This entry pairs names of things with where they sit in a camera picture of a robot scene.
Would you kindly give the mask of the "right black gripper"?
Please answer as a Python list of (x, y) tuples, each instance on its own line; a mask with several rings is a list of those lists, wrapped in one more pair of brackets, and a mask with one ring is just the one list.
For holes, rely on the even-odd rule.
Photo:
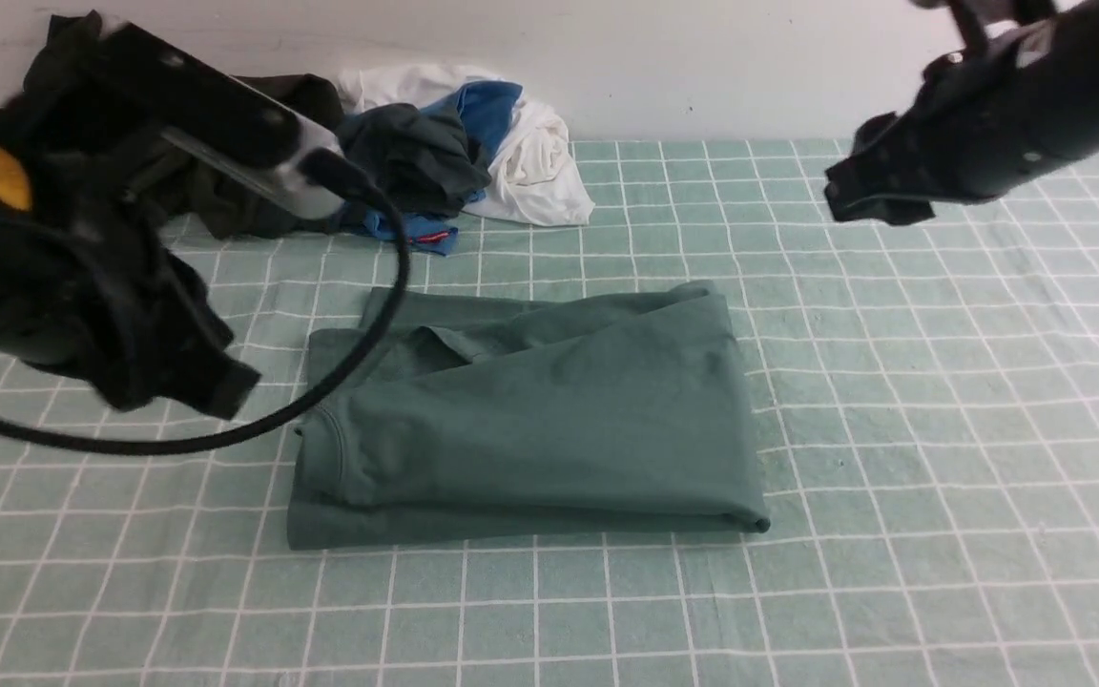
[(993, 84), (998, 60), (990, 48), (944, 53), (924, 67), (910, 108), (864, 122), (850, 156), (825, 171), (823, 192), (833, 221), (910, 226), (933, 219), (937, 203), (998, 199), (978, 190), (959, 164), (972, 126), (972, 118), (959, 111)]

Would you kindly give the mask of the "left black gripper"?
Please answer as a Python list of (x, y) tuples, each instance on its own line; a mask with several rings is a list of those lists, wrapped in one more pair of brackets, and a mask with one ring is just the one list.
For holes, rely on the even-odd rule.
[(0, 352), (84, 380), (118, 410), (169, 399), (235, 417), (260, 374), (227, 355), (231, 331), (206, 285), (149, 222), (113, 198), (82, 196), (62, 212), (0, 203), (25, 261), (0, 304)]

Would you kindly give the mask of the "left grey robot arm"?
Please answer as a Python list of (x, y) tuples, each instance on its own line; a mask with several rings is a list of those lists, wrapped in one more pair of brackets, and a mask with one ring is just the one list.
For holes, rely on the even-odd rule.
[(0, 145), (0, 355), (86, 383), (116, 410), (169, 399), (219, 419), (260, 374), (227, 355), (208, 286), (123, 208), (111, 162), (68, 179)]

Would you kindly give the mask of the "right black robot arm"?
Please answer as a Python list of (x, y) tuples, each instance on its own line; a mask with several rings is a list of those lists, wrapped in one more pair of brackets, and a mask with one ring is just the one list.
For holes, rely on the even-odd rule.
[(950, 1), (963, 47), (910, 109), (869, 118), (828, 168), (833, 221), (910, 226), (1099, 154), (1099, 1)]

